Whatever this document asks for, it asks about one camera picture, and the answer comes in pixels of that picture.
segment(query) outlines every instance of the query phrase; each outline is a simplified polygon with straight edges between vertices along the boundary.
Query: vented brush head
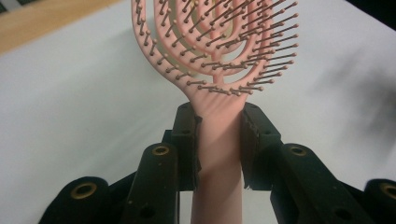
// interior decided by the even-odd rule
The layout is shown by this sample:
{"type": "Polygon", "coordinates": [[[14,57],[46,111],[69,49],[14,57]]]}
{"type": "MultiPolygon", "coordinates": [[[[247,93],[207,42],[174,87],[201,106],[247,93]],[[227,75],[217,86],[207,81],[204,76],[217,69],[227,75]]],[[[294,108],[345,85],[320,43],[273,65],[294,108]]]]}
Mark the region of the vented brush head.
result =
{"type": "Polygon", "coordinates": [[[286,0],[154,0],[157,38],[148,28],[145,1],[132,0],[132,19],[148,61],[189,98],[197,91],[241,96],[262,91],[294,63],[298,35],[290,32],[298,14],[285,14],[295,6],[286,0]],[[233,59],[223,57],[237,50],[233,59]],[[224,80],[241,73],[236,81],[224,80]]]}

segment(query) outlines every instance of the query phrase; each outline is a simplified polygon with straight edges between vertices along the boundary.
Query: curved brush rib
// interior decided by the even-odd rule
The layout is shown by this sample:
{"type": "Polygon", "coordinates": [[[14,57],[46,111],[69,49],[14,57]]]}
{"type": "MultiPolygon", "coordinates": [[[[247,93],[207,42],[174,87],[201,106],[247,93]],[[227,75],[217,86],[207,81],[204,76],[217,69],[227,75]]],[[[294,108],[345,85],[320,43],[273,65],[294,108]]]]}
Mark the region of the curved brush rib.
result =
{"type": "Polygon", "coordinates": [[[274,83],[282,76],[278,71],[294,63],[295,6],[286,0],[154,0],[153,38],[146,1],[132,0],[134,35],[143,54],[203,118],[198,146],[203,169],[191,223],[242,222],[240,112],[248,95],[263,91],[262,85],[274,83]],[[233,59],[224,59],[237,50],[233,59]],[[237,79],[227,82],[230,76],[237,79]]]}

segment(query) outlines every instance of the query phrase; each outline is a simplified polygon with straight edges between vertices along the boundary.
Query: white table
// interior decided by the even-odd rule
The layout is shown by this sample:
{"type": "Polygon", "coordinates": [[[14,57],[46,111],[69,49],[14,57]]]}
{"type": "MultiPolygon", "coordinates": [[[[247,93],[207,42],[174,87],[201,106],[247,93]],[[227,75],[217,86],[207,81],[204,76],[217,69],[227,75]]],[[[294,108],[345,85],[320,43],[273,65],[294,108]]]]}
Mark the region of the white table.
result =
{"type": "MultiPolygon", "coordinates": [[[[296,64],[248,101],[341,181],[396,179],[396,103],[384,103],[396,91],[396,32],[344,1],[298,8],[296,64]]],[[[134,172],[185,102],[140,53],[129,1],[0,56],[0,223],[37,222],[79,177],[111,184],[134,172]]],[[[269,193],[244,197],[245,223],[276,222],[269,193]]]]}

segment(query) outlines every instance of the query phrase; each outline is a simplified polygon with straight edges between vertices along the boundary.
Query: wooden board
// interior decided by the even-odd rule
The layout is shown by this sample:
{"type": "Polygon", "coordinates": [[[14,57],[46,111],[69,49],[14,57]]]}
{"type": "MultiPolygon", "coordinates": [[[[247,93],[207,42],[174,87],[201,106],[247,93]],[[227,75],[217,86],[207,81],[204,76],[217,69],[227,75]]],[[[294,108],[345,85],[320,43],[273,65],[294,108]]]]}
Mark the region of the wooden board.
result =
{"type": "Polygon", "coordinates": [[[0,55],[120,0],[41,0],[0,15],[0,55]]]}

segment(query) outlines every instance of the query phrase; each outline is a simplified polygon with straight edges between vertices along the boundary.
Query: pink hairbrush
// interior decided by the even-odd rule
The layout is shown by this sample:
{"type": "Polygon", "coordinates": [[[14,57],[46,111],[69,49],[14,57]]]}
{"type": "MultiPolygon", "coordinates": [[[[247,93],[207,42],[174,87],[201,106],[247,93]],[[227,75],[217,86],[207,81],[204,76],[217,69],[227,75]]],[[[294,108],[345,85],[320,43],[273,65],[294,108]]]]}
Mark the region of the pink hairbrush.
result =
{"type": "Polygon", "coordinates": [[[198,132],[202,170],[191,223],[242,223],[240,115],[248,95],[274,83],[296,56],[291,50],[298,45],[288,43],[297,35],[283,36],[298,27],[287,25],[298,14],[283,14],[297,2],[285,1],[154,0],[155,39],[146,2],[132,0],[134,35],[143,54],[203,118],[198,132]],[[224,59],[237,50],[232,60],[224,59]],[[226,82],[230,76],[237,80],[226,82]]]}

